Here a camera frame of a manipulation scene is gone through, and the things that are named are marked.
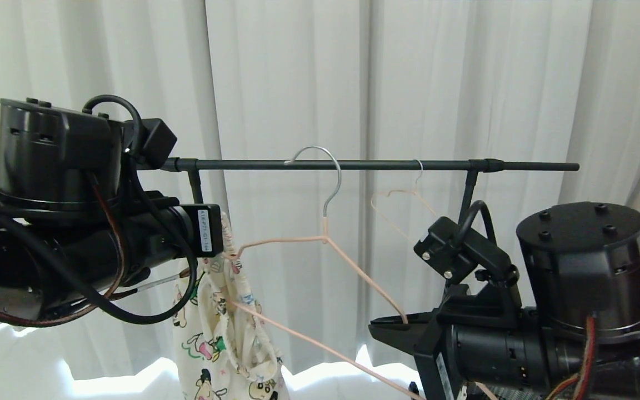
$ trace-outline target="horizontal bar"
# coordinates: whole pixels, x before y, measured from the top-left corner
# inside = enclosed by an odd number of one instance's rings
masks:
[[[346,171],[418,171],[416,160],[339,160],[340,168]],[[579,164],[573,162],[504,162],[499,159],[467,159],[458,161],[422,160],[425,171],[577,171]],[[266,169],[266,170],[330,170],[335,163],[330,160],[298,160],[285,164],[281,159],[193,159],[169,158],[163,170],[170,172],[202,169]]]

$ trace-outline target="fabric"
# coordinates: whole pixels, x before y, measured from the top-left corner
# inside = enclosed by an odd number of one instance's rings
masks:
[[[228,216],[222,215],[224,252],[235,254]],[[179,382],[185,400],[284,400],[288,390],[280,373],[281,354],[264,322],[237,311],[236,299],[262,312],[241,261],[203,258],[196,293],[173,317]],[[181,298],[188,278],[176,284]]]

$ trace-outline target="curtain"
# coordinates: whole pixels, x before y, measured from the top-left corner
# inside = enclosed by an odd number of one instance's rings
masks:
[[[80,108],[101,93],[164,119],[179,139],[175,157],[287,159],[318,144],[338,159],[579,162],[579,172],[478,177],[474,197],[490,206],[531,304],[514,234],[521,218],[555,203],[624,203],[640,177],[640,2],[0,2],[0,98]],[[443,279],[368,202],[416,178],[343,172],[328,208],[333,239],[406,312],[436,307]],[[425,172],[419,191],[457,218],[464,179]],[[320,232],[335,173],[203,172],[202,181],[241,244]],[[191,202],[184,174],[144,172],[142,183]],[[434,221],[411,197],[378,205],[414,240]],[[262,246],[244,265],[270,317],[352,358],[366,343],[374,365],[400,359],[366,329],[396,312],[328,246]],[[180,268],[160,266],[152,278]],[[152,313],[171,299],[163,286],[121,304]],[[171,356],[171,324],[132,326],[96,311],[51,331],[76,379],[135,374]],[[272,335],[292,372],[334,361]]]

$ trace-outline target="black cylindrical motor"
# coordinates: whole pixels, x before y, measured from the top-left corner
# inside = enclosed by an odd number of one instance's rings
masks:
[[[120,122],[37,99],[1,104],[1,204],[40,211],[40,218],[56,218],[58,225],[85,224],[99,205],[84,171],[96,175],[104,199],[116,197]]]
[[[193,240],[193,224],[183,208],[166,208],[161,213],[168,226],[177,228],[186,240]],[[123,225],[128,243],[126,255],[131,266],[123,283],[129,283],[130,278],[135,278],[141,271],[149,271],[149,268],[180,256],[178,246],[165,241],[150,213],[125,218]],[[98,290],[110,286],[120,260],[109,227],[28,225],[27,228],[60,253],[87,283]],[[70,284],[18,238],[8,231],[0,231],[0,311],[38,319],[59,304],[81,298],[81,294],[73,291]]]
[[[535,302],[557,336],[584,334],[596,312],[600,342],[640,324],[640,213],[605,203],[569,203],[517,228]]]

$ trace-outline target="metal hook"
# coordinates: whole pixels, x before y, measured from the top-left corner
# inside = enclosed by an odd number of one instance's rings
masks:
[[[416,189],[419,187],[419,179],[421,179],[421,176],[424,175],[424,164],[420,159],[414,159],[414,161],[418,162],[419,167],[421,167],[421,172],[419,172],[419,176],[414,181],[414,192],[416,192]]]
[[[332,155],[330,150],[326,149],[325,147],[320,147],[320,146],[305,146],[302,149],[298,150],[298,152],[295,153],[295,155],[293,156],[292,159],[284,161],[283,164],[284,165],[292,164],[293,162],[295,162],[295,159],[298,158],[300,153],[304,152],[307,149],[322,150],[328,156],[330,156],[330,158],[332,159],[332,162],[335,163],[335,168],[337,169],[337,186],[335,187],[335,191],[331,193],[330,197],[328,197],[327,200],[325,200],[325,205],[322,208],[322,216],[327,216],[327,206],[328,206],[328,204],[330,204],[330,200],[332,200],[332,198],[335,197],[335,195],[338,192],[340,192],[340,186],[342,186],[342,169],[340,169],[340,163],[337,162],[337,159],[335,158],[335,156]]]

